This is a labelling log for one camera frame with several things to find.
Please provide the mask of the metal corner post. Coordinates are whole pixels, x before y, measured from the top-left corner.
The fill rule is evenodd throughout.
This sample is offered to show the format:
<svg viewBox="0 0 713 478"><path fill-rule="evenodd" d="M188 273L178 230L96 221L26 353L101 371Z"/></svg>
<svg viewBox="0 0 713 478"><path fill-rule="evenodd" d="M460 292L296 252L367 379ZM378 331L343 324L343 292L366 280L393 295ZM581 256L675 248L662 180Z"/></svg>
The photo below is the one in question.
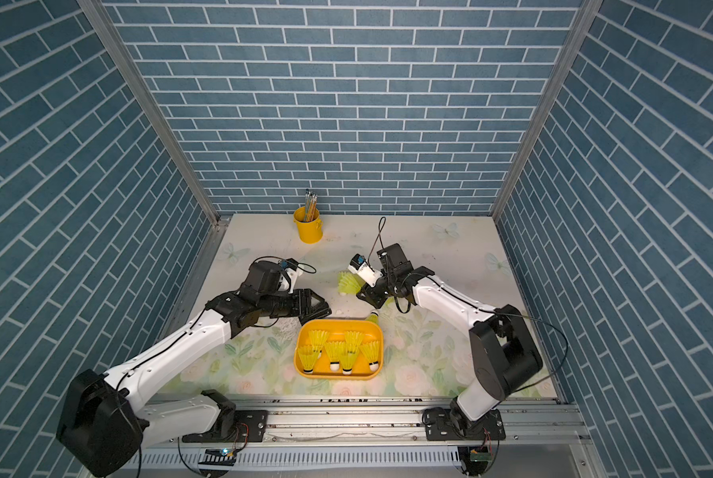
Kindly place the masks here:
<svg viewBox="0 0 713 478"><path fill-rule="evenodd" d="M539 103L535 108L534 114L531 117L529 127L523 136L521 145L514 155L511 166L505 175L503 185L497 195L496 201L492 208L492 218L498 221L504 213L507 202L511 197L518 179L526 167L530 154L532 153L540 133L545 127L545 123L551 113L552 107L563 87L571 67L577 59L579 48L583 45L583 40L589 33L589 28L595 20L599 8L603 2L601 0L587 0L581 4L579 11L573 21L569 34L563 45L551 76L549 77L545 91L543 91Z"/></svg>
<svg viewBox="0 0 713 478"><path fill-rule="evenodd" d="M134 99L141 107L143 113L145 113L147 119L149 119L151 127L154 129L157 137L162 141L167 153L169 153L171 157L171 161L175 164L175 167L186 181L204 214L211 224L218 224L220 222L219 212L197 178L193 167L191 167L182 147L180 147L170 125L168 125L157 101L154 99L143 75L141 75L135 65L130 52L112 23L102 2L79 0L77 4L79 4L81 11L89 21L95 34L99 37L105 50L109 53L115 67L117 67L129 90L133 93Z"/></svg>

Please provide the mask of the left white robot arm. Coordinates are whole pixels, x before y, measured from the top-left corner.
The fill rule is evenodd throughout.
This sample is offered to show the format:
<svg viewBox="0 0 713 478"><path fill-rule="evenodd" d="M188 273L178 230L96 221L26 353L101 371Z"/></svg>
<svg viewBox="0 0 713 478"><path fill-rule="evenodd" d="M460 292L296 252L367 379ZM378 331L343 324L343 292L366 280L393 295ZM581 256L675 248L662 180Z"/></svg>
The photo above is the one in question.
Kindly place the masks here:
<svg viewBox="0 0 713 478"><path fill-rule="evenodd" d="M218 295L184 326L150 349L103 374L84 370L65 393L55 437L94 476L119 470L153 444L174 438L233 440L246 427L236 406L217 390L151 406L149 400L196 360L255 328L260 318L302 324L332 310L322 296L299 289L316 268L293 258L262 256L234 291Z"/></svg>

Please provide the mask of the white vent grille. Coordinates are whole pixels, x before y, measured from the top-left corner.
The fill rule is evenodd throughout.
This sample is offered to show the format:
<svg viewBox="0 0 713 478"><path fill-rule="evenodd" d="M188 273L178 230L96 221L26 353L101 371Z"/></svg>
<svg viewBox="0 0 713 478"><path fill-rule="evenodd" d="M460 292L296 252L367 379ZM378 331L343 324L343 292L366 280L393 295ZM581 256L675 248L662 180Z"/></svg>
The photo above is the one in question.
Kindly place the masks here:
<svg viewBox="0 0 713 478"><path fill-rule="evenodd" d="M143 453L144 470L193 469L218 471L315 470L345 467L441 467L458 466L455 446L340 446L340 447L249 447L240 452L233 466L201 467L205 450L152 448Z"/></svg>

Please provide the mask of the circuit board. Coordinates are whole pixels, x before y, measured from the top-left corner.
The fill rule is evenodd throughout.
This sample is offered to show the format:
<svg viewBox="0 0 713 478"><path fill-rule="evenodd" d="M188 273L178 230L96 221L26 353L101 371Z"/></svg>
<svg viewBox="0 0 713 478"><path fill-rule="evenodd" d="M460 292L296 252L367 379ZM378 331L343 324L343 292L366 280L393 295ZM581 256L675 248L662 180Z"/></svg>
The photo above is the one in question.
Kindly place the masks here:
<svg viewBox="0 0 713 478"><path fill-rule="evenodd" d="M233 466L236 463L236 459L235 452L229 448L206 449L204 458L199 462L199 465L201 467L209 465Z"/></svg>
<svg viewBox="0 0 713 478"><path fill-rule="evenodd" d="M489 447L472 448L469 451L469 460L472 463L490 464L494 461L495 453Z"/></svg>

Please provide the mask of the left circuit board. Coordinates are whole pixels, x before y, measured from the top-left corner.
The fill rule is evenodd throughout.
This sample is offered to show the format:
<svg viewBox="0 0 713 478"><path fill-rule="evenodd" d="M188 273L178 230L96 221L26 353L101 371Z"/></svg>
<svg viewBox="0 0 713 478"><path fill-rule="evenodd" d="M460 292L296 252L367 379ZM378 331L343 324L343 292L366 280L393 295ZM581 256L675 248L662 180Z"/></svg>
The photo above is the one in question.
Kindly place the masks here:
<svg viewBox="0 0 713 478"><path fill-rule="evenodd" d="M233 466L236 463L236 459L235 452L229 448L206 449L204 458L199 462L199 465L201 467L209 465Z"/></svg>

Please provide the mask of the yellow shuttlecock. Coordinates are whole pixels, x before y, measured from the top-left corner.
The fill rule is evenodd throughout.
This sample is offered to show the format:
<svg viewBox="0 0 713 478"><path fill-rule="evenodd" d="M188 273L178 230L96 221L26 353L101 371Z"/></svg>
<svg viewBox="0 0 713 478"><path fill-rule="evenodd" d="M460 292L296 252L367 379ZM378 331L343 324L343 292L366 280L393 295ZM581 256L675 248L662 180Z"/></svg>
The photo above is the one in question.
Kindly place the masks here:
<svg viewBox="0 0 713 478"><path fill-rule="evenodd" d="M371 341L362 343L360 350L366 359L369 369L372 372L377 372L379 369L379 358L382 351L380 341Z"/></svg>
<svg viewBox="0 0 713 478"><path fill-rule="evenodd" d="M379 313L376 310L372 310L369 315L365 318L368 322L372 324L378 324Z"/></svg>
<svg viewBox="0 0 713 478"><path fill-rule="evenodd" d="M354 366L358 360L359 352L346 351L340 358L340 370L345 376L349 376L354 371Z"/></svg>
<svg viewBox="0 0 713 478"><path fill-rule="evenodd" d="M316 345L302 345L297 348L297 357L301 363L301 371L304 374L312 374L314 372L314 366L320 358L320 347Z"/></svg>
<svg viewBox="0 0 713 478"><path fill-rule="evenodd" d="M338 294L342 296L356 295L364 285L364 280L348 271L338 273Z"/></svg>
<svg viewBox="0 0 713 478"><path fill-rule="evenodd" d="M340 370L340 358L346 352L346 343L344 341L326 342L324 344L324 351L330 361L330 370L332 372L338 372Z"/></svg>
<svg viewBox="0 0 713 478"><path fill-rule="evenodd" d="M330 332L327 330L310 330L310 332L308 332L310 345L318 353L324 348L324 344L328 341L329 336Z"/></svg>
<svg viewBox="0 0 713 478"><path fill-rule="evenodd" d="M364 333L360 331L346 331L344 333L344 342L346 342L346 350L349 353L357 353L364 340Z"/></svg>

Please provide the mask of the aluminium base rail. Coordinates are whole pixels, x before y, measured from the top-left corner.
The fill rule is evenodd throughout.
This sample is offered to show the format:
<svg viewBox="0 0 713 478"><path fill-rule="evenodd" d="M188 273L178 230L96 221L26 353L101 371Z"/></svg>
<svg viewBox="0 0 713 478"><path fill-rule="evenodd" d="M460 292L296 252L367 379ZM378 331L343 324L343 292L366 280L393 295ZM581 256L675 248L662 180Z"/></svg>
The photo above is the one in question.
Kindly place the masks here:
<svg viewBox="0 0 713 478"><path fill-rule="evenodd" d="M234 396L239 410L268 412L262 446L425 445L424 410L447 398L370 396ZM555 400L508 400L498 406L506 445L591 444L579 408Z"/></svg>

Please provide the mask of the left metal corner post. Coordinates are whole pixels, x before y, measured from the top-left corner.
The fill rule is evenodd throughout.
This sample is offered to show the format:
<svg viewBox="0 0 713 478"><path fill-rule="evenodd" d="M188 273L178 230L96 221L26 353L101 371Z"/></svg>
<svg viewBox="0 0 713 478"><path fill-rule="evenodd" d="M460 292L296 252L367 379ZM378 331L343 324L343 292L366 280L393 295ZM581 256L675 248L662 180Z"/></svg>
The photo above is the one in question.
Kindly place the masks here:
<svg viewBox="0 0 713 478"><path fill-rule="evenodd" d="M204 214L211 224L218 224L220 222L219 212L197 178L193 167L191 167L182 147L180 147L170 125L168 125L157 101L154 99L143 75L141 75L135 65L130 52L112 23L102 2L79 0L77 4L79 4L81 11L89 21L95 34L99 37L105 50L109 53L115 67L117 67L129 90L133 93L134 99L141 107L143 113L145 113L147 119L149 119L151 127L154 129L157 137L162 141L167 153L169 153L171 157L171 161L175 164L175 167L186 181Z"/></svg>

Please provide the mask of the pencils in cup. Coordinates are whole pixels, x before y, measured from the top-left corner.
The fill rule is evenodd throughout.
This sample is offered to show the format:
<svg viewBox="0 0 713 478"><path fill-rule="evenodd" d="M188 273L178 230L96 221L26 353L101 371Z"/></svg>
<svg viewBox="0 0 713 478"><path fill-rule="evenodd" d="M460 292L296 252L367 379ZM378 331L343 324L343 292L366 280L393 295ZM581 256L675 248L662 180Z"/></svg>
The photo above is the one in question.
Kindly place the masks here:
<svg viewBox="0 0 713 478"><path fill-rule="evenodd" d="M318 214L318 209L316 208L317 202L318 195L308 189L306 191L306 201L304 202L304 214L302 215L302 222L308 223L314 221L314 218Z"/></svg>

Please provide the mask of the right metal corner post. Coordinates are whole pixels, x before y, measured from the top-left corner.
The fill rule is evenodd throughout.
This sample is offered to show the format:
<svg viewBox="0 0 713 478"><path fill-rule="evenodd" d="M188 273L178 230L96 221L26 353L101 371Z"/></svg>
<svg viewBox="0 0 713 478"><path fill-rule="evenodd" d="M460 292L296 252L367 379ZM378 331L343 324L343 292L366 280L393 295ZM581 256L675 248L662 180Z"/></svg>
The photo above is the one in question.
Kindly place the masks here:
<svg viewBox="0 0 713 478"><path fill-rule="evenodd" d="M549 77L545 91L543 91L539 103L535 108L534 114L531 117L529 127L523 136L521 145L514 155L511 166L505 175L503 185L497 195L496 201L492 208L492 218L498 221L504 213L507 202L511 197L518 179L526 167L530 154L532 153L540 133L545 127L545 123L551 113L552 107L563 87L571 67L577 59L579 48L583 45L583 40L589 33L589 28L595 20L599 8L603 2L601 0L587 0L581 4L579 11L573 21L569 34L563 45L551 76Z"/></svg>

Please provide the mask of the yellow shuttlecock bottom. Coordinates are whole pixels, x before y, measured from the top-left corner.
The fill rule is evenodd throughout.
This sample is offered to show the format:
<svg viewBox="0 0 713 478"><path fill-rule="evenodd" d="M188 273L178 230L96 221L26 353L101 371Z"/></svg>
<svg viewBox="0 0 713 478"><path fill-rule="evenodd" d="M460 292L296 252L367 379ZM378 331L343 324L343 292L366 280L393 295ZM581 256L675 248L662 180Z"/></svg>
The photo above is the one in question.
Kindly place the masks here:
<svg viewBox="0 0 713 478"><path fill-rule="evenodd" d="M330 361L330 370L332 372L338 372L340 370L340 358L346 352L346 343L344 341L326 342L324 344L324 351Z"/></svg>

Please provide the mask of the yellow plastic storage box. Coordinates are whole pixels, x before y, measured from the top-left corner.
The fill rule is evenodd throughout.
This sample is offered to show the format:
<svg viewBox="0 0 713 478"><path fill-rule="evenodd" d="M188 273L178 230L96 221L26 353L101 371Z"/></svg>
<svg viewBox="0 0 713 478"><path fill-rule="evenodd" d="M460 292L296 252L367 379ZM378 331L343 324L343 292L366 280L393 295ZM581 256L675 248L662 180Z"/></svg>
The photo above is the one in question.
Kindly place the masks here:
<svg viewBox="0 0 713 478"><path fill-rule="evenodd" d="M382 369L382 329L368 320L320 319L300 331L295 367L307 378L370 380Z"/></svg>

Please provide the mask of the yellow pen cup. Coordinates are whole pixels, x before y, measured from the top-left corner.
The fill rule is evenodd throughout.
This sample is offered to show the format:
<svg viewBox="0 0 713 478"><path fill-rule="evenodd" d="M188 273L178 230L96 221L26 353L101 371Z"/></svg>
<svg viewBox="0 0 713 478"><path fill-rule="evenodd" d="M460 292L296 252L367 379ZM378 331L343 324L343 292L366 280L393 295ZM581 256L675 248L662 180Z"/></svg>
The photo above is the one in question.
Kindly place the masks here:
<svg viewBox="0 0 713 478"><path fill-rule="evenodd" d="M302 242L314 244L322 239L322 219L318 209L308 210L302 206L294 213L294 221Z"/></svg>

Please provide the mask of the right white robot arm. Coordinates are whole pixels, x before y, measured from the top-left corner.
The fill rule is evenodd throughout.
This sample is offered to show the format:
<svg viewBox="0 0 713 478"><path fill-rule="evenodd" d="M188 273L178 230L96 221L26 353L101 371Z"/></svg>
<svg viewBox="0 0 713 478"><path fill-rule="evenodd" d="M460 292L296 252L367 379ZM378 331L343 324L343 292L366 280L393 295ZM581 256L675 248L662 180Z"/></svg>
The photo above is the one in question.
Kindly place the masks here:
<svg viewBox="0 0 713 478"><path fill-rule="evenodd" d="M496 407L529 388L543 367L542 355L526 326L526 316L511 305L496 308L451 288L427 267L415 268L397 243L378 251L381 268L354 255L348 270L364 280L358 299L379 309L392 297L431 311L469 336L475 380L448 408L424 410L428 441L503 440Z"/></svg>

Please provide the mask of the right circuit board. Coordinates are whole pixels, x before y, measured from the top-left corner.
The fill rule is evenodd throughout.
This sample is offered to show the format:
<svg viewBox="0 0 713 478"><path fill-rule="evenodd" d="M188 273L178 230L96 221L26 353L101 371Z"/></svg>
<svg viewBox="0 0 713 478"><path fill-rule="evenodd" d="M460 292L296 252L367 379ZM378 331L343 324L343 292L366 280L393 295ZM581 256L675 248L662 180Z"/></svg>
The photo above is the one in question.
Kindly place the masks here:
<svg viewBox="0 0 713 478"><path fill-rule="evenodd" d="M469 460L472 463L490 464L494 461L495 453L489 447L472 448L469 451Z"/></svg>

